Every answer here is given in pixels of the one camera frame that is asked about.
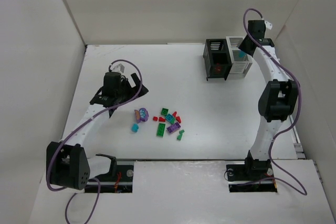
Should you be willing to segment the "purple paw print lego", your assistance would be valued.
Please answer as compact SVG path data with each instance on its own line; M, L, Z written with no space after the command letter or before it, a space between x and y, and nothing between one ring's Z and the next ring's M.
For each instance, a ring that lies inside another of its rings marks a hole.
M134 115L137 124L139 124L140 122L146 122L149 119L149 113L146 108L134 110Z

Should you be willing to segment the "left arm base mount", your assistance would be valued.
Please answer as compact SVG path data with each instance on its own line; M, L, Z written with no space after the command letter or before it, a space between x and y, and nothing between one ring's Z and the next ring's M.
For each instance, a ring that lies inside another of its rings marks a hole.
M115 175L99 175L96 178L100 181L101 193L132 193L133 191L134 164L122 162L117 165Z

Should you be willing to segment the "cyan and green lego block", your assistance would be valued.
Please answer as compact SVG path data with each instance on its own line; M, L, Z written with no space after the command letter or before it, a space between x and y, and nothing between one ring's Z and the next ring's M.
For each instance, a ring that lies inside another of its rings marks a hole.
M238 53L238 56L240 57L240 58L243 58L243 57L245 57L245 53L243 52L243 51L240 51L239 53Z

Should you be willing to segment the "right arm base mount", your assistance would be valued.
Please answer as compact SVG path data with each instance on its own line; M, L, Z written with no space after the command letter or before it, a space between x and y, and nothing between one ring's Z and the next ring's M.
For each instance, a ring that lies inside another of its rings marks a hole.
M271 166L267 168L247 168L244 164L228 164L224 173L230 193L276 193Z

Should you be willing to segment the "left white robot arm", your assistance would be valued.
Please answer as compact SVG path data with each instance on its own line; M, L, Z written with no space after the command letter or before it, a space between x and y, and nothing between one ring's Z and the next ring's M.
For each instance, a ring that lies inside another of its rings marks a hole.
M120 72L106 72L102 87L90 100L77 126L62 140L47 146L46 183L50 190L82 190L91 179L116 177L118 165L114 156L87 157L85 149L93 144L99 129L118 107L148 93L140 73L131 74L131 78L134 86Z

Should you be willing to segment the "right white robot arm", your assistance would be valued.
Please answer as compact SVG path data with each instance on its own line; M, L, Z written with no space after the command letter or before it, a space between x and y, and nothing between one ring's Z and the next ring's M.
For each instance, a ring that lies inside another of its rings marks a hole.
M270 151L274 137L287 117L292 115L299 96L299 85L279 63L274 43L265 38L265 21L250 20L244 27L247 35L239 49L258 63L266 86L258 101L260 125L254 144L244 164L227 166L228 179L232 182L266 177L265 174L271 169Z

